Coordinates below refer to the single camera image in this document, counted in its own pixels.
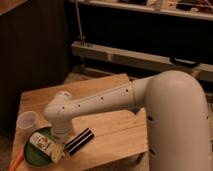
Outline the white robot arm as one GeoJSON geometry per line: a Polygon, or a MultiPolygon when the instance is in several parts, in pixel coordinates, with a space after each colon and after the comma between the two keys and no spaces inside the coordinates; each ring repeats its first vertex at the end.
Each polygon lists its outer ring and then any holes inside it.
{"type": "Polygon", "coordinates": [[[207,99],[185,72],[165,71],[76,100],[61,91],[44,117],[54,139],[63,143],[77,116],[136,107],[147,114],[150,171],[212,171],[207,99]]]}

